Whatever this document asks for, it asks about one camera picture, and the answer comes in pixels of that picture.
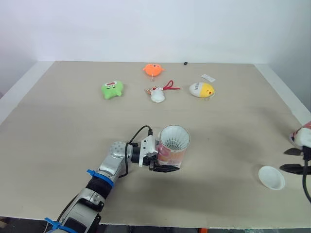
paper cup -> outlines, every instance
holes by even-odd
[[[158,163],[180,167],[189,143],[190,134],[183,127],[179,125],[165,127],[160,133]]]

white plush toy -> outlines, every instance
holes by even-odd
[[[153,88],[151,89],[146,89],[146,93],[148,95],[151,95],[151,100],[155,103],[161,103],[165,100],[165,97],[164,97],[164,90],[179,90],[180,88],[178,87],[172,87],[173,86],[173,81],[170,80],[165,87],[156,87],[154,86]]]

red string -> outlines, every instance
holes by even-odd
[[[172,87],[174,84],[173,80],[170,80],[165,87],[163,87],[163,90],[180,90],[178,87]]]

green plush toy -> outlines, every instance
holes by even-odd
[[[102,93],[106,100],[114,97],[121,96],[123,90],[123,84],[120,81],[113,81],[102,85]]]

small white bowl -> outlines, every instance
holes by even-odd
[[[263,166],[258,171],[260,181],[272,190],[281,190],[285,186],[285,179],[279,170],[271,166]]]

